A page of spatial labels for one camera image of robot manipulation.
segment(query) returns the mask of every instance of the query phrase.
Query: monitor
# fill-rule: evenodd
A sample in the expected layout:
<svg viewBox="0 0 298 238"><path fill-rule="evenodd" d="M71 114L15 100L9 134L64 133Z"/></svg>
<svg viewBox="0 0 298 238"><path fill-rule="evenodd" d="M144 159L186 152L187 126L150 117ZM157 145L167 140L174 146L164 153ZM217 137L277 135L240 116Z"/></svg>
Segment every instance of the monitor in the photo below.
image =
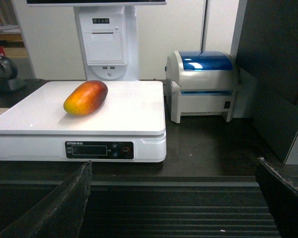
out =
<svg viewBox="0 0 298 238"><path fill-rule="evenodd" d="M26 0L29 6L163 5L166 0Z"/></svg>

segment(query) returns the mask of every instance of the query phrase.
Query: dark countertop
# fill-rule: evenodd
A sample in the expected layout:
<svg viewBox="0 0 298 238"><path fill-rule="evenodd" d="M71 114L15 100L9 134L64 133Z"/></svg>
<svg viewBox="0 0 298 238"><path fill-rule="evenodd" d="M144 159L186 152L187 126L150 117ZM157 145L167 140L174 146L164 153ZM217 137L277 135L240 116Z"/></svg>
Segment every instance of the dark countertop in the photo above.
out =
<svg viewBox="0 0 298 238"><path fill-rule="evenodd" d="M44 83L29 80L27 91L0 95L0 108L13 106ZM181 117L181 123L176 124L171 122L167 109L165 112L165 160L93 162L93 184L255 182L258 157L298 177L298 166L282 164L256 132L251 119L225 122L221 116L194 116ZM0 161L0 184L59 184L82 163Z"/></svg>

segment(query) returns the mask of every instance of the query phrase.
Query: blue printer lid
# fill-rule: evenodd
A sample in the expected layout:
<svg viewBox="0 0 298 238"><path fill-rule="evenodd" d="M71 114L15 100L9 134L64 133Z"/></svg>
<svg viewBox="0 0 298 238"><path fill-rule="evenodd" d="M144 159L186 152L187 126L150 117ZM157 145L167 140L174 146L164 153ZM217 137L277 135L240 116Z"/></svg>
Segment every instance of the blue printer lid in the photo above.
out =
<svg viewBox="0 0 298 238"><path fill-rule="evenodd" d="M219 51L179 51L184 70L233 70L229 58Z"/></svg>

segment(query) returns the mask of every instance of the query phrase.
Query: label printer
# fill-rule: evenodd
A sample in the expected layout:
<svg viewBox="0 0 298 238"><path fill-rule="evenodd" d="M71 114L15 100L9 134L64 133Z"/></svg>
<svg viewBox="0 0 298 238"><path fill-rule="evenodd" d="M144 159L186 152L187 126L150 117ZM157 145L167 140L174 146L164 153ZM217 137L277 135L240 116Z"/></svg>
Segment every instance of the label printer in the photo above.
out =
<svg viewBox="0 0 298 238"><path fill-rule="evenodd" d="M171 120L181 116L233 116L238 71L231 57L218 51L174 51L167 58L166 101Z"/></svg>

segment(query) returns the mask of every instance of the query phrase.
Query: white digital scale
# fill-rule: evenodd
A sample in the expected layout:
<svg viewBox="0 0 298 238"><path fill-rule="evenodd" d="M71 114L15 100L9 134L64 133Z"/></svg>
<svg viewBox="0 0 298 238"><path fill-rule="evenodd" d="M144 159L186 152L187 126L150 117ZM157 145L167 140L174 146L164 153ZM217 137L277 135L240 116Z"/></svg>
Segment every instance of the white digital scale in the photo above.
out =
<svg viewBox="0 0 298 238"><path fill-rule="evenodd" d="M160 162L166 156L163 85L104 81L105 102L87 116L63 103L83 81L48 82L0 115L0 160Z"/></svg>

